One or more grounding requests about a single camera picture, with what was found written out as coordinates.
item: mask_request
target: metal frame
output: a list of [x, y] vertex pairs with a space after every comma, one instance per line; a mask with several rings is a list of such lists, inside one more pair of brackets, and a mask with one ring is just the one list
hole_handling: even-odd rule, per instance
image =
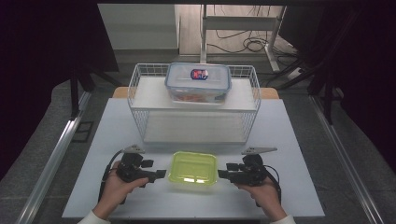
[[355, 169], [352, 161], [347, 155], [347, 151], [344, 148], [343, 143], [341, 142], [340, 138], [338, 137], [337, 132], [335, 131], [334, 127], [326, 120], [325, 116], [323, 115], [322, 106], [320, 100], [317, 96], [309, 96], [311, 99], [315, 110], [317, 111], [318, 117], [320, 122], [323, 125], [323, 128], [326, 134], [329, 136], [330, 140], [332, 141], [332, 146], [337, 154], [341, 165], [346, 172], [346, 176], [349, 179], [352, 188], [354, 189], [359, 201], [361, 202], [361, 207], [363, 208], [364, 212], [366, 213], [370, 223], [373, 224], [383, 224], [384, 220], [380, 216], [378, 212], [378, 208], [375, 205], [373, 198], [370, 195], [370, 192], [365, 187], [361, 177], [358, 174], [358, 171]]
[[46, 196], [47, 190], [50, 187], [53, 177], [55, 177], [58, 171], [59, 165], [64, 158], [64, 153], [66, 152], [74, 133], [81, 121], [82, 115], [84, 114], [85, 108], [87, 107], [88, 101], [90, 100], [91, 94], [88, 92], [83, 92], [79, 100], [79, 111], [74, 119], [67, 122], [64, 132], [62, 133], [58, 143], [53, 149], [49, 160], [44, 167], [41, 176], [35, 183], [35, 188], [30, 194], [25, 206], [21, 210], [20, 216], [15, 223], [32, 223], [35, 219], [35, 215]]
[[268, 44], [264, 46], [265, 53], [274, 72], [279, 72], [273, 47], [280, 23], [283, 19], [286, 7], [282, 7], [276, 17], [216, 17], [206, 15], [206, 5], [204, 5], [204, 15], [202, 17], [202, 41], [200, 63], [206, 63], [206, 31], [208, 30], [252, 30], [252, 31], [272, 31]]

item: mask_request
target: black cloth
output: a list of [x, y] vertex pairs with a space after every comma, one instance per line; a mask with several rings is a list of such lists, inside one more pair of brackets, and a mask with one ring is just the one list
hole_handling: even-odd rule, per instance
[[73, 67], [118, 67], [94, 2], [2, 2], [0, 48], [3, 177], [45, 114], [52, 89]]

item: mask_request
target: dark wall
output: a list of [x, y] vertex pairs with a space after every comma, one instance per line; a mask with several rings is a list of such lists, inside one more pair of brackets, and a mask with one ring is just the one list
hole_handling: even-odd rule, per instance
[[396, 172], [396, 7], [367, 5], [332, 65], [342, 107]]
[[118, 71], [95, 3], [0, 3], [0, 177], [44, 116], [52, 89], [84, 63]]

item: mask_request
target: white sleeve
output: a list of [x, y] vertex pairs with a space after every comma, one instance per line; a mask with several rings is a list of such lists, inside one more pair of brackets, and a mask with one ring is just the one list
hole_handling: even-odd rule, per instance
[[78, 224], [110, 224], [110, 222], [107, 220], [102, 220], [101, 218], [97, 217], [93, 211], [91, 211]]
[[294, 218], [291, 215], [288, 215], [280, 219], [279, 221], [271, 222], [270, 224], [296, 224], [296, 222], [294, 221]]

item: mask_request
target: wall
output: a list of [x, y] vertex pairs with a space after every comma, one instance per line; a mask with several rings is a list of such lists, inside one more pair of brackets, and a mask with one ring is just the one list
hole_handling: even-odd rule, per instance
[[113, 49], [177, 49], [174, 5], [98, 4]]

